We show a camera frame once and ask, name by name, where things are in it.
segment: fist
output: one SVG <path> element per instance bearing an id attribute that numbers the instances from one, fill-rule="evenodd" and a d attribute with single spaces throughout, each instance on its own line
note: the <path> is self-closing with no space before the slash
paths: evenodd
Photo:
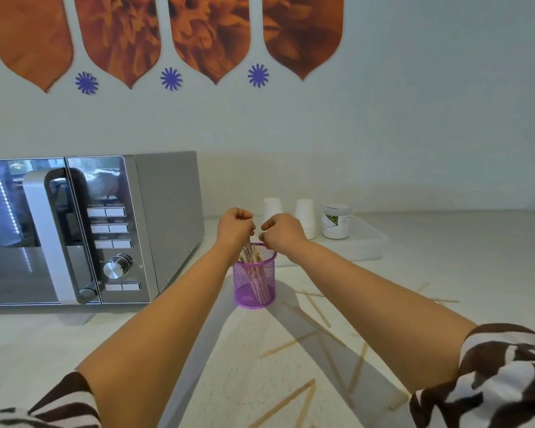
<path id="1" fill-rule="evenodd" d="M 307 242 L 299 219 L 288 213 L 273 215 L 262 225 L 259 239 L 274 251 L 290 257 L 293 250 Z"/>
<path id="2" fill-rule="evenodd" d="M 254 235 L 256 226 L 251 218 L 251 212 L 235 207 L 228 210 L 220 218 L 216 244 L 230 254 L 230 260 L 233 260 L 232 264 L 238 261 L 244 244 Z"/>

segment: silver microwave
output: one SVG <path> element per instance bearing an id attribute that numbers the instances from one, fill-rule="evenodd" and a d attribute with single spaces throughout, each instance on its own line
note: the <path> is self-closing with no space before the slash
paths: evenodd
<path id="1" fill-rule="evenodd" d="M 196 152 L 0 160 L 0 305 L 148 303 L 203 237 Z"/>

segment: brown and white patterned shirt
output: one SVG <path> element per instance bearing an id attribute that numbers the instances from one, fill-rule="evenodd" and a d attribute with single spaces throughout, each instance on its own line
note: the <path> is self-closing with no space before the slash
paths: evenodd
<path id="1" fill-rule="evenodd" d="M 535 428 L 535 332 L 478 326 L 462 345 L 459 376 L 416 392 L 409 410 L 418 428 Z M 0 410 L 4 426 L 97 428 L 101 422 L 87 381 L 73 372 L 31 410 Z M 395 426 L 406 424 L 388 424 Z"/>

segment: mesh container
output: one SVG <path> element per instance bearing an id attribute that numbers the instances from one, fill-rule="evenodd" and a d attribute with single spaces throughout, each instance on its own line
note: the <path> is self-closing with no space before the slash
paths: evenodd
<path id="1" fill-rule="evenodd" d="M 234 299 L 245 309 L 260 309 L 271 305 L 276 299 L 275 251 L 263 243 L 259 246 L 263 261 L 257 263 L 237 262 L 233 267 Z"/>

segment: countertop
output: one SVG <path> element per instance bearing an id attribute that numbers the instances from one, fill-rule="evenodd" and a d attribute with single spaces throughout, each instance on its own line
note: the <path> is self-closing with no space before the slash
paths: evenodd
<path id="1" fill-rule="evenodd" d="M 534 214 L 360 216 L 390 238 L 382 259 L 361 266 L 454 300 L 446 306 L 477 323 L 535 329 Z M 214 236 L 207 221 L 190 264 Z M 325 321 L 298 293 L 319 293 L 299 267 L 280 267 L 276 278 L 276 302 L 247 311 L 235 306 L 229 272 L 161 427 L 370 427 L 404 403 L 403 386 L 327 299 L 311 296 Z M 101 309 L 0 309 L 0 407 L 31 407 L 140 308 Z"/>

